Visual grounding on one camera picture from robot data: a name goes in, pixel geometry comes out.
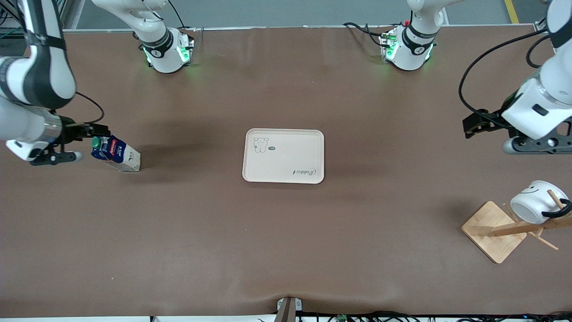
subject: mug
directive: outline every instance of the mug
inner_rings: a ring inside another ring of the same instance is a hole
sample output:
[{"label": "mug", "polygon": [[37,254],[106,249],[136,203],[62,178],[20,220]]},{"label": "mug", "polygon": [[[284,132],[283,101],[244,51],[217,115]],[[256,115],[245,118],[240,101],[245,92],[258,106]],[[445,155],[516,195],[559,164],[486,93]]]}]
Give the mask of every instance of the mug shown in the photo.
[{"label": "mug", "polygon": [[[548,190],[552,190],[564,204],[563,209],[552,200]],[[562,217],[571,210],[568,196],[557,186],[542,180],[533,181],[510,201],[510,206],[518,217],[535,225],[540,225],[550,218]]]}]

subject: wooden mug stand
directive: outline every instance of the wooden mug stand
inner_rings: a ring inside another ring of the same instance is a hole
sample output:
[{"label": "wooden mug stand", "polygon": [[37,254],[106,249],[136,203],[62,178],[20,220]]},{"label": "wooden mug stand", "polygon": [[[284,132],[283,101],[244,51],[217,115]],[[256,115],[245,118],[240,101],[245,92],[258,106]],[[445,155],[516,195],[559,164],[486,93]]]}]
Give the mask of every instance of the wooden mug stand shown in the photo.
[{"label": "wooden mug stand", "polygon": [[[564,208],[552,190],[547,192],[560,209]],[[572,226],[570,214],[535,225],[519,221],[509,205],[504,203],[503,206],[507,209],[508,214],[494,202],[488,201],[461,227],[463,232],[497,264],[502,263],[527,235],[536,238],[554,250],[558,250],[556,246],[541,237],[542,232],[544,229]]]}]

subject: brown table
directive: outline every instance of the brown table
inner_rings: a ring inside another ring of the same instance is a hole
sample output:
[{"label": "brown table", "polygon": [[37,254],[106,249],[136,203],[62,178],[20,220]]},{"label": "brown table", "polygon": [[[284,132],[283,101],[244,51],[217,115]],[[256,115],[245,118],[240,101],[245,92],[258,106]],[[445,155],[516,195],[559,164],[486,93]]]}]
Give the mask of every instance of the brown table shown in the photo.
[{"label": "brown table", "polygon": [[[543,235],[560,251],[527,238],[502,265],[460,230],[535,179],[572,194],[570,156],[506,155],[506,131],[463,136],[466,66],[530,30],[444,28],[416,72],[345,29],[195,34],[194,64],[175,74],[147,68],[130,34],[66,35],[79,90],[143,169],[30,167],[0,149],[0,316],[242,315],[286,295],[322,312],[572,309],[570,230]],[[533,40],[480,63],[467,99],[498,108],[532,72]],[[97,115],[80,97],[60,113]],[[324,182],[246,182],[255,127],[321,130]]]}]

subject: yellow floor line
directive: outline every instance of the yellow floor line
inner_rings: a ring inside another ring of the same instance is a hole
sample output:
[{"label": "yellow floor line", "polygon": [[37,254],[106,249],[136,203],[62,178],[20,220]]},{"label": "yellow floor line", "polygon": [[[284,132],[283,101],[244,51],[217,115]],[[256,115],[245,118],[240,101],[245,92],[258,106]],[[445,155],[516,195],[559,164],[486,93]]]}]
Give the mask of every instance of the yellow floor line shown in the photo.
[{"label": "yellow floor line", "polygon": [[505,0],[506,10],[509,12],[510,22],[520,23],[518,21],[517,11],[514,10],[513,0]]}]

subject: smiley face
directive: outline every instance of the smiley face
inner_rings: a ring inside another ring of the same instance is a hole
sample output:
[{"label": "smiley face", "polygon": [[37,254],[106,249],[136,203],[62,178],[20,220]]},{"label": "smiley face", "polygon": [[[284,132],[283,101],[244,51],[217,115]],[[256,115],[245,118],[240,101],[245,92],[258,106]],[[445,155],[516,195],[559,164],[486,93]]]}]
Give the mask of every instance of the smiley face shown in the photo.
[{"label": "smiley face", "polygon": [[519,195],[523,195],[523,194],[533,194],[535,192],[539,191],[539,189],[534,189],[534,186],[528,186],[526,187],[524,190],[521,191],[521,193],[519,193]]}]

